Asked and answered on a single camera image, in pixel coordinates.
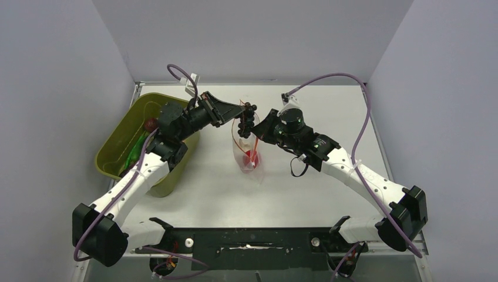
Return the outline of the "black grape bunch toy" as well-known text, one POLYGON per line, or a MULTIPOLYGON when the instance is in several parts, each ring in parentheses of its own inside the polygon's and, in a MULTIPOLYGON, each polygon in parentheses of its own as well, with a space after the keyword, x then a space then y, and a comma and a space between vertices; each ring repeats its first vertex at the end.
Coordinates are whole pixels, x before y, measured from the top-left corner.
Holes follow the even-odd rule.
POLYGON ((243 104, 244 112, 239 116, 239 124, 237 133, 239 137, 248 139, 252 134, 252 129, 255 126, 255 111, 257 110, 256 105, 252 105, 249 102, 243 104))

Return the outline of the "clear zip bag orange zipper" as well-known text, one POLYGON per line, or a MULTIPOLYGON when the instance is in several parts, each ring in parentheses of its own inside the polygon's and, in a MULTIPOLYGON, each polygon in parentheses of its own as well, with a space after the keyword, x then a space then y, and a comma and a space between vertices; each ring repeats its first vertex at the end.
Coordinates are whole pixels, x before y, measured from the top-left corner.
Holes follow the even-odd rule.
POLYGON ((240 100, 240 106, 249 112, 235 118, 231 125, 233 156, 242 173, 248 180, 261 184, 264 179, 264 166, 258 149, 259 139, 250 130, 260 122, 256 105, 240 100))

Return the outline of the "red yellow apple toy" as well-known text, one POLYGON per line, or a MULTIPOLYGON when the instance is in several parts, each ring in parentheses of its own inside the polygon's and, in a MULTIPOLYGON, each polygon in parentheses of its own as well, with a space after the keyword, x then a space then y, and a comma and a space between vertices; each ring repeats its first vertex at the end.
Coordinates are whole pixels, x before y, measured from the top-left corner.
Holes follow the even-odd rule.
POLYGON ((260 155, 257 152, 246 151, 242 155, 240 168, 244 173, 249 173, 260 167, 260 164, 260 155))

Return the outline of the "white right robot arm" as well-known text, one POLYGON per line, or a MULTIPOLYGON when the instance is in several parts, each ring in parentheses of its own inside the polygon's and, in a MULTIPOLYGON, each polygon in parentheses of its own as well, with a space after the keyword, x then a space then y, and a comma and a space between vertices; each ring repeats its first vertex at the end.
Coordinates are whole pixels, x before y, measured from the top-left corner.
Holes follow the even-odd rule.
POLYGON ((352 160, 338 142, 307 126, 301 110, 279 115, 273 109, 251 133, 292 153, 307 167, 339 180, 379 211, 367 218, 342 217, 331 228, 330 242, 336 250, 344 251, 360 241, 382 241, 396 251, 410 250, 410 243, 427 223, 426 195, 421 188, 408 189, 352 160))

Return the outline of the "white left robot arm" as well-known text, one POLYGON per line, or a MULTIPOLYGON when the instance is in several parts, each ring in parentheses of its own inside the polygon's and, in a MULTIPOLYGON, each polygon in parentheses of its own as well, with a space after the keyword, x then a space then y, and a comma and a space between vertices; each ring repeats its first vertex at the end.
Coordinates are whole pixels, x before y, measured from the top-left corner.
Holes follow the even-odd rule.
POLYGON ((204 92, 195 107, 164 104, 158 127, 144 141, 136 164, 92 204, 79 204, 72 213, 73 259, 95 259, 110 267, 125 253, 159 244, 169 226, 157 218, 125 224, 141 198, 168 176, 188 151, 185 140, 208 125, 220 127, 233 119, 248 121, 257 107, 232 104, 204 92))

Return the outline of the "dark red round fruit toy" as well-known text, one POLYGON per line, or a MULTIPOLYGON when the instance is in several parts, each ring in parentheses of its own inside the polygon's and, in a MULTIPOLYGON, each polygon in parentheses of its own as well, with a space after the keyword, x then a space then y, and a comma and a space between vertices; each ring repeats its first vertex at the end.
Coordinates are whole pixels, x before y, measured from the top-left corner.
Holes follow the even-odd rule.
POLYGON ((151 117, 150 119, 147 119, 144 123, 144 129, 148 133, 154 132, 158 128, 157 125, 157 119, 151 117))

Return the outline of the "olive green plastic bin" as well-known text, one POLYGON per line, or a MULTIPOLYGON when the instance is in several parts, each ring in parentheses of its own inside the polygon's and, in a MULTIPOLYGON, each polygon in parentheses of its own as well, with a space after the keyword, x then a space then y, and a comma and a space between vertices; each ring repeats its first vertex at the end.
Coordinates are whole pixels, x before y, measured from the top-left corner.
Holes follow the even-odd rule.
MULTIPOLYGON (((95 156, 95 166, 101 174, 115 180, 121 179, 120 174, 125 169, 128 155, 139 139, 148 136, 144 123, 148 119, 158 118, 160 108, 168 102, 187 105, 186 100, 157 92, 147 93, 137 98, 95 156)), ((188 151, 182 161, 149 190, 149 195, 166 197, 174 191, 187 163, 194 155, 199 140, 199 132, 185 140, 188 151)))

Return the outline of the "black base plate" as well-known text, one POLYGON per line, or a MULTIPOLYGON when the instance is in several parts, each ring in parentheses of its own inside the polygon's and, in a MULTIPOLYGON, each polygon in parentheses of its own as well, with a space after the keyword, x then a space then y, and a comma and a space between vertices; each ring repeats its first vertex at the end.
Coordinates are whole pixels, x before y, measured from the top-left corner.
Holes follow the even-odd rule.
POLYGON ((209 270, 325 271, 327 257, 339 261, 352 244, 328 227, 173 228, 152 247, 191 254, 209 270))

